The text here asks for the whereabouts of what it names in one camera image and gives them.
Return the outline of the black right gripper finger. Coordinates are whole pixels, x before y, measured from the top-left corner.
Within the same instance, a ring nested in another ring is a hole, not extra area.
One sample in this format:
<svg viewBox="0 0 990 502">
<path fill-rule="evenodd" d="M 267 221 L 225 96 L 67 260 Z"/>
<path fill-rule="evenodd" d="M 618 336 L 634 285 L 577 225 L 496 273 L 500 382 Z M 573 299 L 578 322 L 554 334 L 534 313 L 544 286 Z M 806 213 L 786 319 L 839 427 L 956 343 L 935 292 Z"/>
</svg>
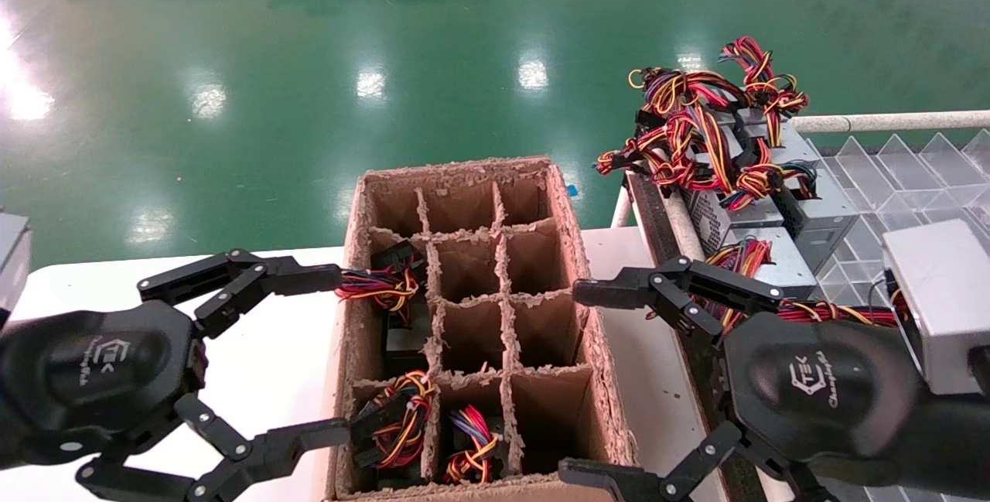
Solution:
<svg viewBox="0 0 990 502">
<path fill-rule="evenodd" d="M 615 501 L 690 501 L 708 475 L 736 453 L 772 480 L 786 482 L 794 501 L 838 499 L 820 484 L 807 464 L 782 459 L 749 428 L 733 421 L 718 425 L 668 475 L 648 473 L 634 466 L 562 459 L 558 461 L 558 477 L 568 484 L 604 490 Z"/>
</svg>

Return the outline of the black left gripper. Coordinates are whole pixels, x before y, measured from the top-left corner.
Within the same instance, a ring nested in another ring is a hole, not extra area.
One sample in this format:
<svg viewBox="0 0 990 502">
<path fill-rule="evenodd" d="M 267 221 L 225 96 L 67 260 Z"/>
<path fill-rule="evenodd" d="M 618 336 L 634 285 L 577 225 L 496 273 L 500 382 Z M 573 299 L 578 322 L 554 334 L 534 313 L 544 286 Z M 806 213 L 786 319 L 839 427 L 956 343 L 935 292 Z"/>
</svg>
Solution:
<svg viewBox="0 0 990 502">
<path fill-rule="evenodd" d="M 326 418 L 248 441 L 195 395 L 208 365 L 201 336 L 226 333 L 270 295 L 332 292 L 342 284 L 337 265 L 234 249 L 142 279 L 144 302 L 133 309 L 7 323 L 2 467 L 60 466 L 103 453 L 80 468 L 77 482 L 110 501 L 234 501 L 255 484 L 290 476 L 310 450 L 349 441 L 349 424 Z M 196 325 L 173 308 L 208 293 L 195 308 Z M 222 456 L 209 473 L 192 478 L 126 466 L 181 423 Z"/>
</svg>

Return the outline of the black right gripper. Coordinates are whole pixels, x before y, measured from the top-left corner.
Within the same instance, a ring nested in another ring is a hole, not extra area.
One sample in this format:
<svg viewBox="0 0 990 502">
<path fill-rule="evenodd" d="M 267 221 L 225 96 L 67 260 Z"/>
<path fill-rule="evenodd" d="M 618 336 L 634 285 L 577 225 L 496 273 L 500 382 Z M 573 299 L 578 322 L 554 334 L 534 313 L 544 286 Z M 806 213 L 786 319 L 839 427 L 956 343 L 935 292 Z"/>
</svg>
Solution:
<svg viewBox="0 0 990 502">
<path fill-rule="evenodd" d="M 623 267 L 574 281 L 574 302 L 647 308 L 682 336 L 720 347 L 725 327 L 702 301 L 742 314 L 771 312 L 781 289 L 689 258 Z M 751 316 L 725 337 L 733 414 L 784 459 L 881 459 L 927 389 L 898 330 L 862 323 L 792 323 Z"/>
</svg>

